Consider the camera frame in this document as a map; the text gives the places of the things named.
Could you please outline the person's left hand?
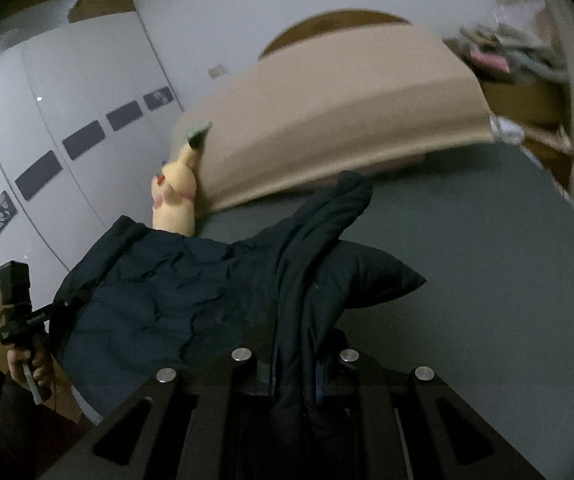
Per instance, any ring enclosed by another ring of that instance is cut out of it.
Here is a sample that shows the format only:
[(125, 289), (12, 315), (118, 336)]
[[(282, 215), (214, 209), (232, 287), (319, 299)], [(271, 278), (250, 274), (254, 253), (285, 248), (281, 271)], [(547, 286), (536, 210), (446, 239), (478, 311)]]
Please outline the person's left hand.
[(29, 387), (27, 370), (40, 387), (50, 387), (55, 377), (52, 356), (42, 349), (30, 351), (12, 347), (7, 351), (7, 365), (11, 378), (24, 388)]

